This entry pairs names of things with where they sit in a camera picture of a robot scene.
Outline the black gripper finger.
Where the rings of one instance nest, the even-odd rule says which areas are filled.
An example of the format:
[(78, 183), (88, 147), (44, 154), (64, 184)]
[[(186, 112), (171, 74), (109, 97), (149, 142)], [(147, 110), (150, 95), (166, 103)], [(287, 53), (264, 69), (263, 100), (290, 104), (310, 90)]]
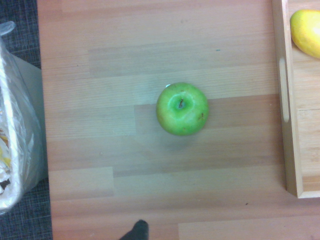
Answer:
[(149, 240), (149, 224), (145, 220), (138, 220), (119, 240)]

